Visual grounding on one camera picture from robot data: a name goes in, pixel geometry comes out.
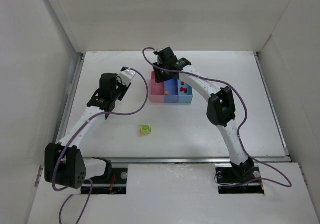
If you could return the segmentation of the green lego brick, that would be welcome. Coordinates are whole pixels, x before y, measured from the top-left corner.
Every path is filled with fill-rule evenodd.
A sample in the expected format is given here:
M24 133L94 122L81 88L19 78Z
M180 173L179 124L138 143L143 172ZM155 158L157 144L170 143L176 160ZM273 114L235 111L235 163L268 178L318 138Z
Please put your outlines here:
M152 133L152 128L150 125L141 125L140 132L143 132L144 135L148 135Z

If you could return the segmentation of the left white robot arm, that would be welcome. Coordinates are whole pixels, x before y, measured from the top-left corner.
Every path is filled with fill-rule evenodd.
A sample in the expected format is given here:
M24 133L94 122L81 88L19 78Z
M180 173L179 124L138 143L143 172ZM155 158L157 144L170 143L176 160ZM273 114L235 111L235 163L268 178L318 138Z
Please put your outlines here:
M136 72L124 69L120 73L104 73L99 88L86 105L75 126L57 143L49 143L44 152L44 178L63 188L78 189L85 180L108 180L112 175L112 163L105 158L83 158L82 151L94 131L104 123L121 101L131 85Z

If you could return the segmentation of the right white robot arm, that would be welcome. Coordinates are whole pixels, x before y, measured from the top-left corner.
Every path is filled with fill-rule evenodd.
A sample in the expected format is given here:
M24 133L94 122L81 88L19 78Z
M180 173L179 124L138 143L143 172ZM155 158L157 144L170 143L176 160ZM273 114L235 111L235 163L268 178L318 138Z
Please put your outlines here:
M217 86L205 78L186 58L178 59L170 47L153 51L155 81L168 81L174 77L187 83L207 102L206 116L220 131L229 152L234 183L246 182L254 169L253 159L244 150L236 124L236 105L232 87L224 81Z

